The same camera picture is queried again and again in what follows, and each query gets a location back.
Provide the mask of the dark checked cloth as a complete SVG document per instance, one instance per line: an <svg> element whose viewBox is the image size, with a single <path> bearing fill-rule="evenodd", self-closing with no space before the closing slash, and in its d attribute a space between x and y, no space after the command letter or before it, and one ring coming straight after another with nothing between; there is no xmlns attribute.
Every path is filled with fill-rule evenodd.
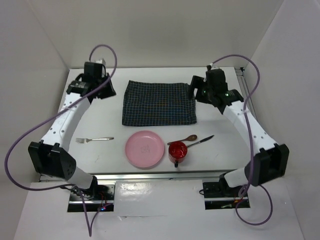
<svg viewBox="0 0 320 240"><path fill-rule="evenodd" d="M122 125L127 127L187 126L197 123L195 98L187 83L130 80L126 87Z"/></svg>

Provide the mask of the red mug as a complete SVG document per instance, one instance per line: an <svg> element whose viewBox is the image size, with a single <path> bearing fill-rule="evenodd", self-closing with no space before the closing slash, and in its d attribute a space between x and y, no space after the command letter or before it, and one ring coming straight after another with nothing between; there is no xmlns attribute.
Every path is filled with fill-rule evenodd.
<svg viewBox="0 0 320 240"><path fill-rule="evenodd" d="M188 147L182 141L175 141L168 147L169 160L174 164L175 168L178 168L188 154Z"/></svg>

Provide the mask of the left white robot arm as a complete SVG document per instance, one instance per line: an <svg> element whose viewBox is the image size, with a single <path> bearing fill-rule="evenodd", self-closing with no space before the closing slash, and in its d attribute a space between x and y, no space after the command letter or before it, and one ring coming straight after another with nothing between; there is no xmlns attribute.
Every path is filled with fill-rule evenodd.
<svg viewBox="0 0 320 240"><path fill-rule="evenodd" d="M62 114L54 120L39 142L31 142L28 146L37 173L75 185L88 200L97 197L98 180L77 166L76 160L69 154L69 148L73 134L92 101L116 95L109 76L104 59L86 62L84 72L71 81L66 89L60 110Z"/></svg>

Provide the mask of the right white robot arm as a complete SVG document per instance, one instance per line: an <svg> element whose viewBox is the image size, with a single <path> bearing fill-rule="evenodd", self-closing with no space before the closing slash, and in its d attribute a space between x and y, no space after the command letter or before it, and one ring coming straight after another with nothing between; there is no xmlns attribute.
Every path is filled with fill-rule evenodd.
<svg viewBox="0 0 320 240"><path fill-rule="evenodd" d="M245 106L239 91L228 88L222 69L207 66L205 77L194 75L188 97L217 108L233 124L250 150L250 160L246 166L219 177L220 194L230 196L238 187L257 187L285 174L289 148L278 144L261 127Z"/></svg>

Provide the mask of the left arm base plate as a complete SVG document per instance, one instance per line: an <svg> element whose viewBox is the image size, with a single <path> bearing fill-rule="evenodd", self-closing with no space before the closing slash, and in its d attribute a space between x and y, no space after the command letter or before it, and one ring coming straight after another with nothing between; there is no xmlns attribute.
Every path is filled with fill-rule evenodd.
<svg viewBox="0 0 320 240"><path fill-rule="evenodd" d="M93 213L101 208L101 212L113 212L116 184L108 182L101 184L94 195L82 193L87 212ZM68 213L83 213L83 202L80 194L72 187L68 200Z"/></svg>

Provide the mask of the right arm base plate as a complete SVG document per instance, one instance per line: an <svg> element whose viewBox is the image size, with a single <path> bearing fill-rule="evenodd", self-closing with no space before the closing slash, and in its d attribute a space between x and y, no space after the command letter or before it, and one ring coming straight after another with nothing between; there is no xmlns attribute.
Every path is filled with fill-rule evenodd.
<svg viewBox="0 0 320 240"><path fill-rule="evenodd" d="M203 182L199 194L204 197L206 210L225 210L239 208L250 208L248 194L239 197L240 186L228 190L222 190L218 182Z"/></svg>

